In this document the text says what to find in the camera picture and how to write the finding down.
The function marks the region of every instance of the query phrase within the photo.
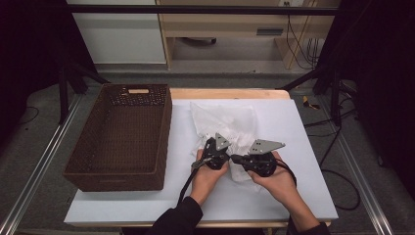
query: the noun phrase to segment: white tabletop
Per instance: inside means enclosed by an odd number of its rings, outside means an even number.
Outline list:
[[[258,139],[283,142],[283,160],[295,173],[300,194],[321,221],[338,218],[332,198],[315,159],[293,100],[173,100],[164,188],[149,192],[77,191],[65,219],[75,226],[151,224],[174,208],[195,157],[198,141],[190,103],[251,105],[256,112]],[[203,205],[200,225],[287,221],[289,214],[265,190],[234,182],[230,172],[217,183]]]

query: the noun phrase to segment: crumpled paper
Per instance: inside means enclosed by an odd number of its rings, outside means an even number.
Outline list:
[[[196,145],[203,149],[207,140],[219,133],[225,137],[231,146],[229,156],[246,155],[255,140],[256,115],[252,106],[208,106],[190,103],[193,121],[200,140]],[[236,182],[251,180],[244,168],[229,161],[232,179]]]

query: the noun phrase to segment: wicker basket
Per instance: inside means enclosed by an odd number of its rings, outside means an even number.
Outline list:
[[[64,177],[84,192],[161,190],[171,110],[167,85],[104,84]]]

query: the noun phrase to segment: dark curtain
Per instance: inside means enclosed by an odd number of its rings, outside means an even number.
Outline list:
[[[76,62],[97,72],[65,0],[0,1],[0,144],[19,122],[27,97],[58,83],[59,71]],[[68,79],[82,85],[70,72]]]

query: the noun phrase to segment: hand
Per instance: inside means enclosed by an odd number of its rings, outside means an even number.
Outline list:
[[[281,163],[280,161],[282,161],[282,159],[280,155],[275,151],[272,152],[272,154],[277,160],[277,163]],[[298,194],[297,187],[292,176],[286,169],[280,166],[277,166],[274,173],[268,177],[261,177],[250,170],[248,170],[248,175],[255,183],[266,188],[271,195],[282,204],[288,203],[293,196]]]
[[[202,149],[198,150],[197,160],[202,157],[202,153]],[[219,178],[226,173],[228,167],[229,163],[225,163],[220,170],[211,169],[207,165],[202,165],[193,178],[190,197],[201,206],[208,198],[211,191],[213,191]]]
[[[277,152],[272,152],[275,159],[282,161]],[[309,209],[297,190],[292,176],[282,167],[278,167],[269,177],[261,177],[253,171],[248,171],[253,181],[266,188],[269,193],[289,211],[298,232],[319,225],[317,218]]]

